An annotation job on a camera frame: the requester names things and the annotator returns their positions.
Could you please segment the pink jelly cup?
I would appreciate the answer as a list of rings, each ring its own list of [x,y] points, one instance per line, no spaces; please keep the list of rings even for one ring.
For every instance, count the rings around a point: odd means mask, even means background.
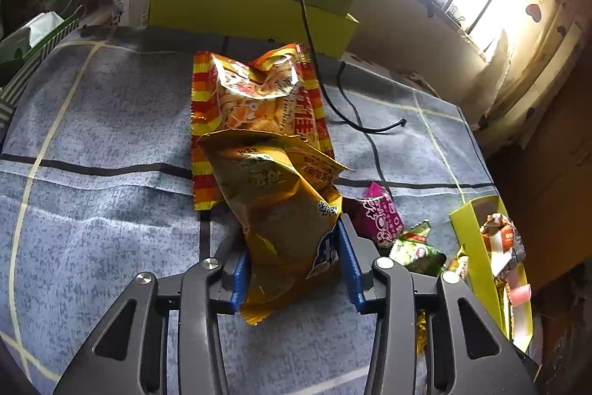
[[[506,293],[509,302],[513,307],[520,307],[531,301],[532,289],[530,284],[523,284],[519,286],[511,286],[507,284]]]

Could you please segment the pink purple snack packet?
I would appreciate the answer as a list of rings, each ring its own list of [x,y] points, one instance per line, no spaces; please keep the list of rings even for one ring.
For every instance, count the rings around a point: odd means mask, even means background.
[[[374,181],[364,197],[344,197],[343,212],[349,216],[357,235],[371,240],[379,252],[389,252],[404,230],[391,195]]]

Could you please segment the spotted cream curtain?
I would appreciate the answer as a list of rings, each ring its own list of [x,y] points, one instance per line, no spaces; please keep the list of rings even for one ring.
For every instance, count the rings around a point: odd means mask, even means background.
[[[591,0],[528,0],[460,102],[484,155],[525,146],[591,34]]]

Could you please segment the blue patterned tablecloth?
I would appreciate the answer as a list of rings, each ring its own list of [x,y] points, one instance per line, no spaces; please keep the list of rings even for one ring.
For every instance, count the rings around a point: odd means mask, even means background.
[[[132,277],[190,268],[238,231],[223,205],[198,214],[190,171],[194,54],[249,62],[268,41],[106,26],[73,31],[42,62],[1,148],[1,336],[49,394]],[[495,192],[460,110],[327,56],[338,188],[375,181],[406,225],[458,249],[450,213]]]

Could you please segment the green striped tissue box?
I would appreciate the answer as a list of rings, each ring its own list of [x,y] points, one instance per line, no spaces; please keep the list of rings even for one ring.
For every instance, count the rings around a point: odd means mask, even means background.
[[[35,16],[1,42],[1,128],[6,129],[32,74],[79,23],[82,7],[62,18],[54,11]]]

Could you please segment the yellow-green cardboard tray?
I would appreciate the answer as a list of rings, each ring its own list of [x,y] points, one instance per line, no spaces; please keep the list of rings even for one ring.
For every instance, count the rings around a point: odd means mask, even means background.
[[[522,351],[533,338],[532,290],[523,247],[503,201],[486,195],[450,213],[461,251],[468,257],[468,282],[504,335]]]

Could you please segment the striped prawn cracker bag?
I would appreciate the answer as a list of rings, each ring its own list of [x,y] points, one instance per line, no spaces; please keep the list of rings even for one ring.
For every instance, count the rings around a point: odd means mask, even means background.
[[[191,79],[191,171],[194,207],[207,211],[223,197],[201,136],[225,129],[297,135],[334,155],[315,69],[305,48],[292,43],[245,64],[222,54],[194,55]]]

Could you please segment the yellow-green box at window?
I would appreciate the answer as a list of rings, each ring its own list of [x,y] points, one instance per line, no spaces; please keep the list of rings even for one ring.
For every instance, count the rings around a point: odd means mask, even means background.
[[[353,0],[304,0],[315,50],[334,58],[345,52],[358,21]],[[148,25],[201,34],[304,43],[299,0],[151,0]]]

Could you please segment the golden chip bag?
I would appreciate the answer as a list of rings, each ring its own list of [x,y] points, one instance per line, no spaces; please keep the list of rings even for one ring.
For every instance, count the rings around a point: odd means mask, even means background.
[[[334,181],[346,167],[296,135],[227,129],[198,146],[242,225],[251,279],[240,312],[257,325],[336,273]]]

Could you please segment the white orange snack bag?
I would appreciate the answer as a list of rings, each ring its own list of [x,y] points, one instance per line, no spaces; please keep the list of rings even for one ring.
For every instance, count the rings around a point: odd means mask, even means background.
[[[500,212],[488,214],[480,228],[494,277],[506,279],[526,259],[526,249],[513,221]]]

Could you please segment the green snack packet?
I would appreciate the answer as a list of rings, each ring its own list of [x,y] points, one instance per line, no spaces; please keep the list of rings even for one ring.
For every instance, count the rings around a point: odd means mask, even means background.
[[[447,256],[427,242],[430,231],[430,222],[422,221],[403,232],[393,242],[389,259],[413,273],[437,277],[444,270]]]

